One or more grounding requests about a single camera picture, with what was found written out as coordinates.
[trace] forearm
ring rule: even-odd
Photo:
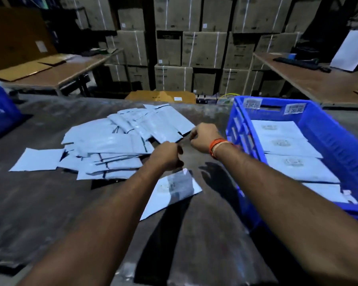
[[[21,283],[109,285],[164,167],[148,160],[116,195],[86,214]]]
[[[304,269],[358,279],[358,221],[231,144],[217,158]]]

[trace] table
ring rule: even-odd
[[[275,62],[274,58],[282,56],[278,53],[253,55],[322,107],[358,108],[358,94],[353,92],[358,83],[358,71],[349,73],[332,68],[330,73],[324,73]]]
[[[33,117],[0,139],[0,260],[27,264],[64,236],[84,208],[106,199],[121,183],[105,186],[103,181],[76,181],[76,174],[60,168],[8,170],[25,147],[62,148],[62,138],[71,126],[121,109],[142,108],[146,102],[30,94],[20,98],[28,100],[20,110]],[[213,122],[221,131],[231,109],[226,105],[172,106],[192,123]],[[145,270],[150,277],[175,285],[276,281],[234,211],[237,193],[220,164],[193,149],[188,136],[180,144],[182,160],[203,192],[141,221],[117,277],[141,277]]]
[[[83,74],[105,63],[114,54],[123,54],[123,49],[118,49],[112,54],[81,57],[72,62],[57,65],[31,76],[3,83],[3,87],[14,90],[55,90],[57,95],[62,96],[61,88],[68,83],[77,80],[81,93],[89,96]]]

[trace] person's right arm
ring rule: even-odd
[[[222,137],[214,124],[199,124],[190,135],[192,146],[204,153],[218,138]],[[358,221],[230,143],[218,145],[213,153],[271,231],[316,281],[358,284]]]

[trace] hand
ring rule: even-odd
[[[208,153],[211,143],[218,138],[223,138],[215,124],[201,123],[191,130],[191,145],[201,153]]]
[[[183,154],[180,145],[165,141],[156,147],[149,160],[162,164],[164,170],[174,170],[184,166],[184,163],[179,159],[179,154]]]

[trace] person's right hand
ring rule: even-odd
[[[223,137],[219,134],[216,125],[203,122],[194,127],[190,134],[191,145],[201,153],[208,153],[211,143],[218,138]]]

